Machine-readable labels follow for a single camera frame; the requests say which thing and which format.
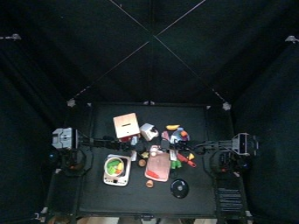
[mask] black curtain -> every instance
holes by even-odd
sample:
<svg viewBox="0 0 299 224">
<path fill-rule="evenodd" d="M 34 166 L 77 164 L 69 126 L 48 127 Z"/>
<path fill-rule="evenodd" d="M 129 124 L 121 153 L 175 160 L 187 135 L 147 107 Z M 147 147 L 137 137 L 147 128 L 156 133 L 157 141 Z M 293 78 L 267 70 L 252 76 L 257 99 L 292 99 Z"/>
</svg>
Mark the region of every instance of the black curtain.
<svg viewBox="0 0 299 224">
<path fill-rule="evenodd" d="M 233 106 L 236 132 L 260 137 L 259 156 L 247 176 L 251 212 L 284 223 L 299 221 L 297 74 L 299 45 L 289 43 Z"/>
<path fill-rule="evenodd" d="M 66 102 L 12 40 L 0 40 L 0 99 L 0 222 L 25 223 L 44 206 L 52 131 Z"/>
</svg>

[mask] white bowl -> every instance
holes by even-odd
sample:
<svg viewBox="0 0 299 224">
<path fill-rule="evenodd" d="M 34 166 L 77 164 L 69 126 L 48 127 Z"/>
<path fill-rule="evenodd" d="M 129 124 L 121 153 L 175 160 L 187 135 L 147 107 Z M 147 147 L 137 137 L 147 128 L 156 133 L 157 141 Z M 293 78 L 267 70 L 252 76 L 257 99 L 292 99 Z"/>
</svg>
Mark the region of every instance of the white bowl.
<svg viewBox="0 0 299 224">
<path fill-rule="evenodd" d="M 108 174 L 108 164 L 112 163 L 113 161 L 118 161 L 118 162 L 123 164 L 123 170 L 121 170 L 120 173 Z M 109 158 L 106 159 L 106 162 L 105 162 L 105 164 L 104 164 L 104 170 L 105 170 L 105 174 L 106 174 L 109 177 L 117 177 L 117 176 L 120 176 L 121 173 L 124 172 L 124 169 L 125 169 L 125 167 L 124 167 L 124 161 L 121 160 L 121 158 L 118 158 L 118 157 L 109 157 Z"/>
</svg>

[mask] red pepper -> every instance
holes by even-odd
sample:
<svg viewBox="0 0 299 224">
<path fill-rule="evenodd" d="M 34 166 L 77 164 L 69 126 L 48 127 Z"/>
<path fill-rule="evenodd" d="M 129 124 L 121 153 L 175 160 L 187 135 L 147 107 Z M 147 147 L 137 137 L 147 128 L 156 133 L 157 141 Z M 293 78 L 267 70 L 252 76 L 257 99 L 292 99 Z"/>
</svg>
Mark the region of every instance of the red pepper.
<svg viewBox="0 0 299 224">
<path fill-rule="evenodd" d="M 159 179 L 159 175 L 152 171 L 145 171 L 145 175 L 155 178 L 155 179 Z"/>
</svg>

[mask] green vegetable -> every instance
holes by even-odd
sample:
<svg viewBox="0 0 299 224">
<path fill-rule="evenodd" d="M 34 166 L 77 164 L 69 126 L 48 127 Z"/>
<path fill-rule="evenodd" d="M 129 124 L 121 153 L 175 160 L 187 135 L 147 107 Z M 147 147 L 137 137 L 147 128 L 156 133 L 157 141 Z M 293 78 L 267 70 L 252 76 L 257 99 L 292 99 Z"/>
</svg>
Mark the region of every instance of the green vegetable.
<svg viewBox="0 0 299 224">
<path fill-rule="evenodd" d="M 106 163 L 106 168 L 109 168 L 110 166 L 117 166 L 118 163 L 120 163 L 118 160 L 114 160 L 114 161 Z"/>
</svg>

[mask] banana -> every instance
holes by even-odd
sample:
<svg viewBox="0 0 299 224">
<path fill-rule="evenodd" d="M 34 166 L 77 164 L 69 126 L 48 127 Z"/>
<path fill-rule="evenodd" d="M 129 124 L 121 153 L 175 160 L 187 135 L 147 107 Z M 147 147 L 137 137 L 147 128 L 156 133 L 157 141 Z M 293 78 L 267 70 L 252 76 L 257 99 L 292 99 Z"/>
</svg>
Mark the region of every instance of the banana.
<svg viewBox="0 0 299 224">
<path fill-rule="evenodd" d="M 175 125 L 167 125 L 165 128 L 168 130 L 177 130 L 177 128 L 180 127 L 180 124 L 175 124 Z"/>
</svg>

